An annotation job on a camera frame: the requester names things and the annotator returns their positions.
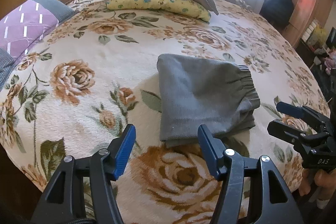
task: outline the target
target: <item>metal screw head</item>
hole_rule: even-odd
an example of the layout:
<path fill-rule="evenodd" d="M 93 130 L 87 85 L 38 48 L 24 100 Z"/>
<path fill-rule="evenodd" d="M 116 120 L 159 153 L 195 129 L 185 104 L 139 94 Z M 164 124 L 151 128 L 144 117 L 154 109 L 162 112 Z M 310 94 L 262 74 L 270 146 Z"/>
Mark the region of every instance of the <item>metal screw head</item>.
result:
<path fill-rule="evenodd" d="M 72 156 L 66 156 L 63 160 L 65 162 L 70 162 L 70 161 L 72 161 Z"/>
<path fill-rule="evenodd" d="M 225 150 L 225 154 L 228 156 L 233 156 L 235 154 L 235 151 L 229 148 Z"/>
<path fill-rule="evenodd" d="M 264 162 L 269 162 L 270 158 L 269 158 L 269 156 L 263 155 L 263 156 L 261 156 L 261 160 L 264 161 Z"/>
<path fill-rule="evenodd" d="M 102 148 L 101 150 L 98 151 L 99 155 L 104 156 L 108 153 L 109 151 L 106 148 Z"/>

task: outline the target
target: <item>bed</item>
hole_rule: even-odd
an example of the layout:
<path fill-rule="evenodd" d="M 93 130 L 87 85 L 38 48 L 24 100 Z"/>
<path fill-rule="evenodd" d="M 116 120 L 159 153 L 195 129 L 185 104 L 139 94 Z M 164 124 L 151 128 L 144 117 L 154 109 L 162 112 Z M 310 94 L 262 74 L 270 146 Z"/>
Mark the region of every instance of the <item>bed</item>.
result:
<path fill-rule="evenodd" d="M 221 183 L 208 173 L 199 146 L 166 148 L 159 141 L 162 53 L 247 65 L 261 100 L 256 126 L 224 142 L 243 156 L 269 155 L 290 190 L 298 188 L 300 156 L 266 128 L 279 118 L 313 131 L 275 105 L 307 105 L 327 116 L 330 110 L 310 70 L 265 19 L 224 0 L 215 0 L 219 15 L 208 24 L 160 10 L 111 11 L 105 1 L 68 3 L 78 13 L 28 52 L 0 92 L 1 144 L 41 191 L 65 155 L 90 156 L 132 123 L 136 144 L 125 174 L 113 183 L 124 222 L 210 221 Z M 247 179 L 241 216 L 248 197 Z M 85 198 L 93 217 L 88 182 Z"/>

